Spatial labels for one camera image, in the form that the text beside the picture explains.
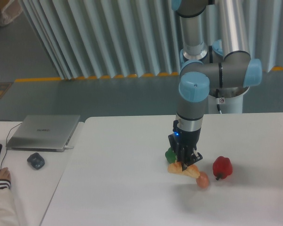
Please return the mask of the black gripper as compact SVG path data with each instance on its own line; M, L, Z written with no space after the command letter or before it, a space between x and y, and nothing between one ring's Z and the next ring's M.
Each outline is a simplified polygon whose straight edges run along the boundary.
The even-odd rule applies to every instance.
M200 129L196 131L184 131L179 129L168 136L170 147L176 157L175 163L180 163L183 167L183 171L203 159L200 153L194 153L194 151L197 150L199 137Z

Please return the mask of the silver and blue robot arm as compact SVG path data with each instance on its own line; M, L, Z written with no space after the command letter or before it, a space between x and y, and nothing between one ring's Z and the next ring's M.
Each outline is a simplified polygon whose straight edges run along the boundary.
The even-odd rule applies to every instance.
M208 46L204 41L201 17L209 5L216 5L219 11L219 48ZM250 56L240 1L174 0L171 7L180 17L183 63L179 72L176 119L168 139L181 170L186 170L202 159L197 142L210 90L259 85L262 64Z

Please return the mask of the white striped sleeve forearm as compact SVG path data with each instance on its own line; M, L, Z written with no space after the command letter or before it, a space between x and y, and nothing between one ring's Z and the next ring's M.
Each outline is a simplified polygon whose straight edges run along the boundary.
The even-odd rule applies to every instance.
M0 179L0 226L19 226L17 210L10 181Z

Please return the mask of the person's hand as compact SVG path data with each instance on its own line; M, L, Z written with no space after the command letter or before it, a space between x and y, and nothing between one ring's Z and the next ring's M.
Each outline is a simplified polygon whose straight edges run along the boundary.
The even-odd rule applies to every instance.
M0 169L0 180L11 181L11 174L7 167Z

